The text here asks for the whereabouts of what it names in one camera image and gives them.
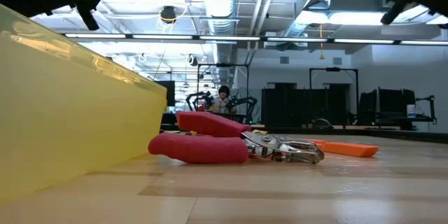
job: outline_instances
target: white wall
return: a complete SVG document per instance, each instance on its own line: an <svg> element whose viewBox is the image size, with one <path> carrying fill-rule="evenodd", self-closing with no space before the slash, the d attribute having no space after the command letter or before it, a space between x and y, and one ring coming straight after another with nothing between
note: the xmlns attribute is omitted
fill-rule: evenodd
<svg viewBox="0 0 448 224"><path fill-rule="evenodd" d="M415 124L421 131L448 132L448 48L430 46L370 45L352 56L359 68L360 92L379 86L410 89L416 97L435 96L437 125ZM430 115L429 104L418 105Z"/></svg>

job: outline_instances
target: man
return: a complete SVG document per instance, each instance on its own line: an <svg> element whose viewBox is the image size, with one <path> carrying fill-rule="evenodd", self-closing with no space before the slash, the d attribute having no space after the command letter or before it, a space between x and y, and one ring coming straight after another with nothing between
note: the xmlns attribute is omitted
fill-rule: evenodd
<svg viewBox="0 0 448 224"><path fill-rule="evenodd" d="M237 107L233 107L230 110L226 108L229 103L229 95L229 87L221 86L218 91L218 97L213 99L213 105L211 105L210 111L214 113L236 113Z"/></svg>

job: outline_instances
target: ceiling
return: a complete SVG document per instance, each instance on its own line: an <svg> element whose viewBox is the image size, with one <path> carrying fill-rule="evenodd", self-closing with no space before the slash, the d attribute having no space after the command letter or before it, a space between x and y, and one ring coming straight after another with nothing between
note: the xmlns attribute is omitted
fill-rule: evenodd
<svg viewBox="0 0 448 224"><path fill-rule="evenodd" d="M378 0L331 0L330 11L384 11L386 4ZM236 33L247 35L253 17L256 0L237 0L234 19L237 20ZM273 32L278 36L289 27L297 16L297 0L272 0L269 5L267 17L262 24L261 34ZM173 25L160 21L159 12L163 6L174 6L176 19ZM89 32L76 10L66 6L57 9L51 16L41 14L32 19L56 32L83 33ZM99 23L99 33L133 33L133 34L207 34L207 10L204 0L102 0L94 12ZM340 24L311 24L304 33L309 37L330 38L369 38L369 39L431 39L440 34L437 25L426 24L435 17L428 16L421 9L411 8L398 18L398 23L385 27L381 25ZM191 66L189 61L196 58L201 63L215 63L214 46L211 44L194 43L142 43L133 40L123 42L100 42L94 38L83 40L82 45L91 50L111 57L115 62L122 64L142 76L156 80L188 81L195 84L197 67ZM246 57L246 44L238 44L238 62ZM360 47L357 45L328 44L323 48L320 44L304 45L301 53L313 54L317 50L337 51L339 54L350 55ZM259 57L255 54L253 67L268 67L270 61L267 57L278 58L281 52L269 50L263 52L260 45ZM297 66L304 66L304 60L297 61ZM179 74L168 74L168 71ZM213 86L213 74L204 77Z"/></svg>

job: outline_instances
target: wall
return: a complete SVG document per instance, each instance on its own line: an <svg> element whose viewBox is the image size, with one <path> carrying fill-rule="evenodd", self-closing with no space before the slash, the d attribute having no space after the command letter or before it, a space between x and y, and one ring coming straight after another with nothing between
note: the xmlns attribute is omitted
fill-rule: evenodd
<svg viewBox="0 0 448 224"><path fill-rule="evenodd" d="M415 123L421 131L448 132L448 48L433 46L371 45L353 55L353 67L360 69L360 91L379 86L410 89L416 97L435 96L437 125ZM427 115L428 102L418 103Z"/></svg>
<svg viewBox="0 0 448 224"><path fill-rule="evenodd" d="M147 153L166 89L0 5L0 202Z"/></svg>

